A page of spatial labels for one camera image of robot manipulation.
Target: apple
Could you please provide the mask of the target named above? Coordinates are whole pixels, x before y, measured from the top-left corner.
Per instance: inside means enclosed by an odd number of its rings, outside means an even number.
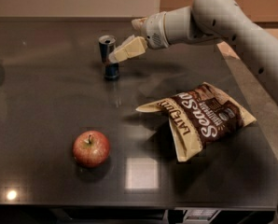
[[[109,156],[110,144],[106,136],[98,131],[82,133],[73,144],[76,162],[84,167],[96,167]]]

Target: can lid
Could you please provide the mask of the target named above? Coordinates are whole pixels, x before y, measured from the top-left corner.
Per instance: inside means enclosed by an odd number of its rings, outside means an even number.
[[[104,45],[113,45],[116,39],[113,35],[103,35],[99,38],[99,42]]]

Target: brown bag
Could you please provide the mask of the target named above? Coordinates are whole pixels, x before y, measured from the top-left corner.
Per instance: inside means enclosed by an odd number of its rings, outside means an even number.
[[[187,161],[208,143],[256,121],[230,96],[205,82],[193,91],[141,105],[136,110],[169,114],[179,161]]]

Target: can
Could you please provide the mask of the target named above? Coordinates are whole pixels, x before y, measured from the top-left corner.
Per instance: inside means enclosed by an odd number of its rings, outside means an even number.
[[[116,38],[112,35],[103,35],[99,38],[101,58],[104,64],[104,78],[108,80],[119,78],[118,63],[109,62],[109,54],[115,49],[116,41]]]

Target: table top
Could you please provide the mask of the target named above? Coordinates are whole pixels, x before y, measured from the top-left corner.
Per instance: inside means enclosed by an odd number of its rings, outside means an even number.
[[[256,123],[178,163],[167,117],[135,111],[203,81],[248,109],[214,45],[149,50],[106,81],[98,38],[131,34],[127,22],[0,22],[0,204],[274,209],[278,161]],[[111,144],[95,169],[72,156],[87,130]]]

